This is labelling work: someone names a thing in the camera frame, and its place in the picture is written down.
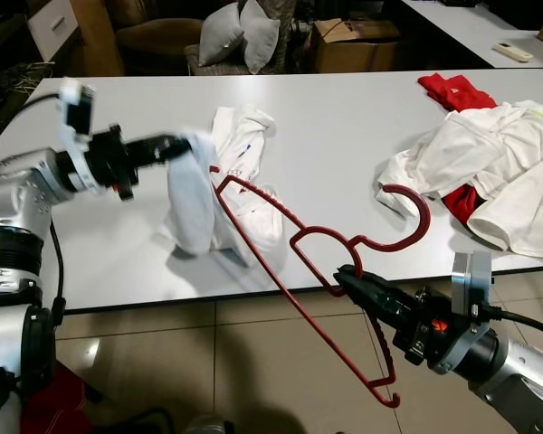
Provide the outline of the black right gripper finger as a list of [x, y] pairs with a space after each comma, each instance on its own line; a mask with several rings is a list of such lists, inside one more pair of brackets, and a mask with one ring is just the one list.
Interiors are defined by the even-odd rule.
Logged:
[[388, 302], [392, 300], [391, 281], [374, 273], [357, 274], [355, 271], [338, 271], [335, 273], [335, 280], [343, 293], [366, 313], [374, 317], [388, 314]]
[[337, 282], [342, 292], [358, 306], [384, 306], [398, 300], [401, 290], [374, 273], [358, 271], [354, 265], [338, 268]]

